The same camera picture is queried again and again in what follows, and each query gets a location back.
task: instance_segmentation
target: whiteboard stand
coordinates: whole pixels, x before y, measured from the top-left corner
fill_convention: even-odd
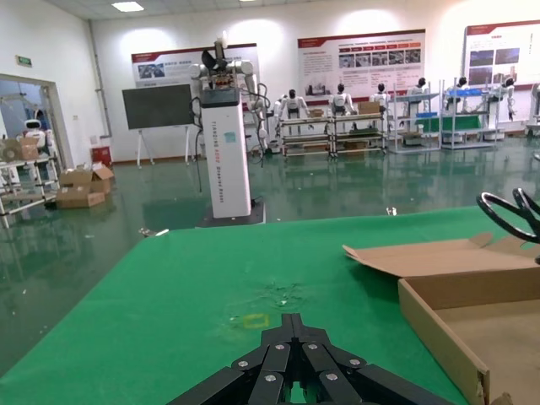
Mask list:
[[[150,158],[150,163],[152,165],[155,165],[154,158],[150,154],[149,147],[146,144],[146,140],[144,139],[143,130],[139,129],[138,130],[138,148],[137,148],[137,166],[138,166],[138,168],[139,169],[143,168],[141,166],[141,143],[144,143],[144,148],[146,149],[146,153],[148,154],[148,157]]]
[[[190,147],[189,147],[189,125],[186,125],[186,165],[189,166],[189,152],[190,152]]]

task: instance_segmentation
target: red box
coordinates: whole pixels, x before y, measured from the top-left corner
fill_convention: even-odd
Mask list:
[[[92,163],[99,162],[108,167],[112,166],[111,148],[108,146],[92,148]]]

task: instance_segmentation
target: green table mat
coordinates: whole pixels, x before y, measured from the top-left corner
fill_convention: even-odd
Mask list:
[[[503,232],[478,208],[178,230],[136,246],[0,380],[3,404],[165,404],[300,312],[333,344],[465,404],[397,280],[342,249]]]
[[[416,125],[424,125],[424,132],[438,132],[439,131],[439,118],[430,118],[417,120]],[[478,116],[457,116],[456,117],[456,131],[464,131],[467,129],[480,129],[480,120]],[[442,118],[443,131],[452,130],[452,117],[444,116]]]

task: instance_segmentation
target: exit sign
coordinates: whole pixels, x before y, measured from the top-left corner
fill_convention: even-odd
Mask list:
[[[20,57],[19,55],[16,55],[15,59],[17,60],[17,64],[20,66],[25,66],[27,68],[32,67],[32,60],[29,57]]]

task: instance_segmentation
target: ceiling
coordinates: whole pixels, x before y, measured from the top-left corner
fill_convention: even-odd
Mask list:
[[[137,0],[144,11],[122,13],[112,3],[131,0],[46,0],[81,19],[135,19],[150,15],[186,14],[204,11],[308,3],[319,0]]]

